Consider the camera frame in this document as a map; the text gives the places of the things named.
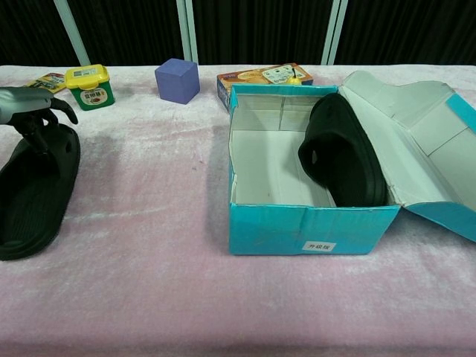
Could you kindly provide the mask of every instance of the container lid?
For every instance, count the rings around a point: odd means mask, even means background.
[[[99,83],[109,80],[106,67],[103,65],[85,65],[66,71],[65,82],[68,89],[80,88],[89,90],[96,88]]]

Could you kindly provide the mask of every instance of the open shoe box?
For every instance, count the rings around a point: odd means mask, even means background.
[[[338,91],[372,143],[389,202],[337,208],[298,148],[318,99]],[[441,82],[389,86],[357,71],[341,87],[235,85],[230,252],[367,254],[404,207],[476,242],[476,111]]]

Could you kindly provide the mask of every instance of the green container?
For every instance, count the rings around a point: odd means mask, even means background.
[[[115,101],[109,75],[103,65],[68,69],[65,82],[82,110],[110,106]]]

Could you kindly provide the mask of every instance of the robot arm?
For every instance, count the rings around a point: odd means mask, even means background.
[[[77,124],[76,115],[69,104],[55,98],[46,89],[0,88],[0,124],[15,127],[39,154],[48,153],[48,146],[41,136],[43,120],[48,125],[58,125],[58,118],[51,109],[61,110],[73,124]]]

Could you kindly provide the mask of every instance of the yellow package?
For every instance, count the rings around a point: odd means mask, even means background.
[[[25,86],[32,88],[44,88],[49,90],[51,93],[57,93],[58,91],[66,88],[65,76],[59,73],[48,73],[37,80],[28,82],[25,84]]]

